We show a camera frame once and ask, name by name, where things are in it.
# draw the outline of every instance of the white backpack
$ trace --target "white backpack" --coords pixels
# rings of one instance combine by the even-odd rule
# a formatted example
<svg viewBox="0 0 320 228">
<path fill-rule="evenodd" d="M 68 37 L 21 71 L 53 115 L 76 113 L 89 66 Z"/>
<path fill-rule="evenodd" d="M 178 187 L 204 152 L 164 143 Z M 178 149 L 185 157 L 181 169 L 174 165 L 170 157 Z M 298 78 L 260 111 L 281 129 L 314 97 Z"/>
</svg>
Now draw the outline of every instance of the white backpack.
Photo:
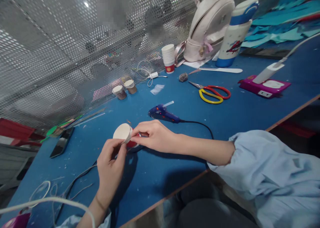
<svg viewBox="0 0 320 228">
<path fill-rule="evenodd" d="M 195 0 L 195 3 L 197 11 L 188 40 L 176 48 L 176 57 L 182 48 L 184 59 L 188 62 L 203 60 L 219 51 L 235 7 L 233 0 Z"/>
</svg>

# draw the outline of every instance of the hand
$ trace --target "hand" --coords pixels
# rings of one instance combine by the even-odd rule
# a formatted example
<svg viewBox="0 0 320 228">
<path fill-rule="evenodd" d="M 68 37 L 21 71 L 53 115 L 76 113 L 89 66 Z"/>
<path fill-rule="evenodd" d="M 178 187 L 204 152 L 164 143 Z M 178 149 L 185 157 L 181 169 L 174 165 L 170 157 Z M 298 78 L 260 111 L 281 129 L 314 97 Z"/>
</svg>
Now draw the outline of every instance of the hand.
<svg viewBox="0 0 320 228">
<path fill-rule="evenodd" d="M 121 145 L 122 142 L 120 139 L 107 140 L 97 160 L 100 180 L 97 199 L 105 207 L 111 203 L 123 176 L 127 146 Z M 118 157 L 115 160 L 113 158 L 117 153 Z"/>
<path fill-rule="evenodd" d="M 170 131 L 158 120 L 139 123 L 131 136 L 131 140 L 139 145 L 164 153 L 176 153 L 180 143 L 179 135 Z"/>
</svg>

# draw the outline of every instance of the smartphone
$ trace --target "smartphone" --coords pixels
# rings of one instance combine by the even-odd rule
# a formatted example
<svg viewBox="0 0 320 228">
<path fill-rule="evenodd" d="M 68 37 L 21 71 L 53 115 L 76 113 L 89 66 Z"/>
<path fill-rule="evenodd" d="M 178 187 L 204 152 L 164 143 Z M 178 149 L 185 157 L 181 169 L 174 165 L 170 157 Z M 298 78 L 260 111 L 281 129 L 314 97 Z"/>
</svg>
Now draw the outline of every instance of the smartphone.
<svg viewBox="0 0 320 228">
<path fill-rule="evenodd" d="M 55 148 L 53 149 L 50 155 L 50 158 L 55 158 L 64 153 L 73 131 L 74 127 L 62 132 L 60 139 L 58 140 L 58 143 L 56 144 Z"/>
<path fill-rule="evenodd" d="M 287 49 L 264 49 L 264 48 L 246 48 L 240 53 L 241 56 L 267 58 L 281 60 L 290 50 Z"/>
</svg>

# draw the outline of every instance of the light blue sleeve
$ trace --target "light blue sleeve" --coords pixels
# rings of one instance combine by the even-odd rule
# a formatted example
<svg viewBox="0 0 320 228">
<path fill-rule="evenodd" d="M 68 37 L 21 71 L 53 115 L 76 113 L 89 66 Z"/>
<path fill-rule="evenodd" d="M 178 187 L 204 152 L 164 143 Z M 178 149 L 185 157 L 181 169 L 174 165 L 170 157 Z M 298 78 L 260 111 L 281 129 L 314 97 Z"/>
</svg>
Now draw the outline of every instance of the light blue sleeve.
<svg viewBox="0 0 320 228">
<path fill-rule="evenodd" d="M 253 202 L 261 227 L 320 227 L 320 159 L 266 131 L 237 133 L 230 164 L 209 168 Z"/>
<path fill-rule="evenodd" d="M 70 216 L 68 219 L 66 219 L 61 226 L 57 226 L 56 228 L 76 228 L 78 223 L 80 222 L 82 217 L 80 216 Z M 111 210 L 108 209 L 107 217 L 104 220 L 104 222 L 98 227 L 98 228 L 110 228 L 111 224 Z"/>
</svg>

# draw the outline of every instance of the scissors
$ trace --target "scissors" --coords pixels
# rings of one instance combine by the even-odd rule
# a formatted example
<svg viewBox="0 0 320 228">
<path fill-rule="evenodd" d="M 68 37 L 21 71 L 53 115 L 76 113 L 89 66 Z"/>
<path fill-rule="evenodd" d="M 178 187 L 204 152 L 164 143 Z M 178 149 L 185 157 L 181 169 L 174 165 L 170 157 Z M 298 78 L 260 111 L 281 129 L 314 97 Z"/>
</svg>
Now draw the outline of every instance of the scissors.
<svg viewBox="0 0 320 228">
<path fill-rule="evenodd" d="M 192 84 L 193 86 L 197 87 L 199 89 L 199 94 L 200 94 L 200 97 L 203 101 L 207 102 L 207 103 L 210 103 L 210 104 L 220 104 L 223 102 L 224 99 L 229 99 L 231 97 L 231 93 L 229 90 L 227 90 L 226 88 L 224 87 L 220 87 L 220 86 L 215 86 L 215 85 L 208 85 L 208 86 L 203 86 L 203 85 L 199 85 L 199 84 L 196 84 L 194 82 L 190 82 L 190 84 Z M 217 89 L 221 89 L 223 91 L 225 91 L 227 93 L 228 96 L 222 96 L 221 94 L 219 94 L 217 91 L 215 91 L 213 88 L 217 88 Z M 209 95 L 211 97 L 215 97 L 217 98 L 219 101 L 211 101 L 211 100 L 208 100 L 206 99 L 202 93 L 205 93 L 206 95 Z"/>
</svg>

